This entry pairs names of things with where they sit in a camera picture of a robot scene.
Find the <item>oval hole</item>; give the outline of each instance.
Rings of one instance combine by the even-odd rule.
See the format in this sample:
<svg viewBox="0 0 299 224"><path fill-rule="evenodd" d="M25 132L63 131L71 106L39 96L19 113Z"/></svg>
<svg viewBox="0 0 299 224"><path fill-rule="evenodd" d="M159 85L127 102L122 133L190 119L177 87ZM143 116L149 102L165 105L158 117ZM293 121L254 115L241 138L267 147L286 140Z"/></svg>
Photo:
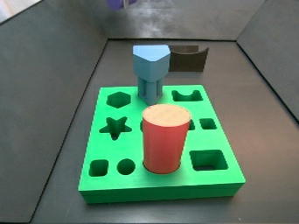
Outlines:
<svg viewBox="0 0 299 224"><path fill-rule="evenodd" d="M129 175L131 174L137 169L137 164L131 159L123 159L117 166L117 169L121 174Z"/></svg>

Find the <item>green shape sorter board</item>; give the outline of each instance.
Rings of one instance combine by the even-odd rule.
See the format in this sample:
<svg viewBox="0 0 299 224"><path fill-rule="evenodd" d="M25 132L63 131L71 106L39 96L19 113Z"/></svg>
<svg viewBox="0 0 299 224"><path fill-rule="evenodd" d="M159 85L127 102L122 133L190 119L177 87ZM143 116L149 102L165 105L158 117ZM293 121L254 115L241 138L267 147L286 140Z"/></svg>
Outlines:
<svg viewBox="0 0 299 224"><path fill-rule="evenodd" d="M165 86L158 103L191 112L181 168L143 165L143 111L137 87L103 87L89 137L79 192L87 203L233 196L246 183L203 86Z"/></svg>

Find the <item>small square hole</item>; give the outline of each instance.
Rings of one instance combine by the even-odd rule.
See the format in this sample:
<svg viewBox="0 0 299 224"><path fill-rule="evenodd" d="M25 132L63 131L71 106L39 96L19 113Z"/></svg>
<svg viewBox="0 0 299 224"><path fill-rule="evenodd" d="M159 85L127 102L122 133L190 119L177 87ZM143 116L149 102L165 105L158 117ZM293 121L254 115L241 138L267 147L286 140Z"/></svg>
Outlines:
<svg viewBox="0 0 299 224"><path fill-rule="evenodd" d="M191 164L197 172L229 169L229 164L221 150L193 150Z"/></svg>
<svg viewBox="0 0 299 224"><path fill-rule="evenodd" d="M94 160L90 164L89 175L91 177L103 177L109 174L109 161L106 159Z"/></svg>
<svg viewBox="0 0 299 224"><path fill-rule="evenodd" d="M218 128L211 118L201 119L201 126L205 130L215 130Z"/></svg>

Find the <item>blue block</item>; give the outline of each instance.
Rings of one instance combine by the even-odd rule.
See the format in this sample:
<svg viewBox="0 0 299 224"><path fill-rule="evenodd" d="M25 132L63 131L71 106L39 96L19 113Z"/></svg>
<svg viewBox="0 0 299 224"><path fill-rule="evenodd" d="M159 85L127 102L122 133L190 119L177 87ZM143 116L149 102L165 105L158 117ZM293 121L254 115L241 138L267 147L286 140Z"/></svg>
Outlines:
<svg viewBox="0 0 299 224"><path fill-rule="evenodd" d="M135 45L134 62L138 95L149 105L163 95L163 78L169 74L171 51L169 45Z"/></svg>
<svg viewBox="0 0 299 224"><path fill-rule="evenodd" d="M146 81L159 81L169 74L170 58L169 45L135 45L135 75Z"/></svg>

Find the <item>shape hole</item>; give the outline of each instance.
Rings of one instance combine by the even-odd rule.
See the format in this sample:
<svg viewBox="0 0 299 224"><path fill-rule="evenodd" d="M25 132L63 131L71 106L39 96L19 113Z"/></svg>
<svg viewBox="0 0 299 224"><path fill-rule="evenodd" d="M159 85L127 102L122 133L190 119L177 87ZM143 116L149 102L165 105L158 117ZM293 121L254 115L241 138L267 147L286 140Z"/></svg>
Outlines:
<svg viewBox="0 0 299 224"><path fill-rule="evenodd" d="M193 150L191 164L197 172L229 169L229 164L221 150Z"/></svg>
<svg viewBox="0 0 299 224"><path fill-rule="evenodd" d="M194 121L191 120L191 124L190 124L190 130L195 130L195 125L194 125Z"/></svg>
<svg viewBox="0 0 299 224"><path fill-rule="evenodd" d="M137 164L131 159L126 158L118 163L117 169L121 174L129 175L135 171Z"/></svg>
<svg viewBox="0 0 299 224"><path fill-rule="evenodd" d="M199 102L202 101L202 92L194 90L191 94L181 94L177 90L173 91L173 100L175 102Z"/></svg>
<svg viewBox="0 0 299 224"><path fill-rule="evenodd" d="M107 105L117 109L123 108L130 103L131 95L123 92L117 92L107 97Z"/></svg>
<svg viewBox="0 0 299 224"><path fill-rule="evenodd" d="M99 133L109 133L114 141L118 140L123 132L131 132L133 129L126 125L127 117L121 119L114 119L113 117L107 118L107 126L99 130Z"/></svg>
<svg viewBox="0 0 299 224"><path fill-rule="evenodd" d="M211 118L201 119L201 126L205 130L215 130L218 128Z"/></svg>
<svg viewBox="0 0 299 224"><path fill-rule="evenodd" d="M90 163L89 175L91 177L103 177L109 174L109 161L106 159L94 160Z"/></svg>

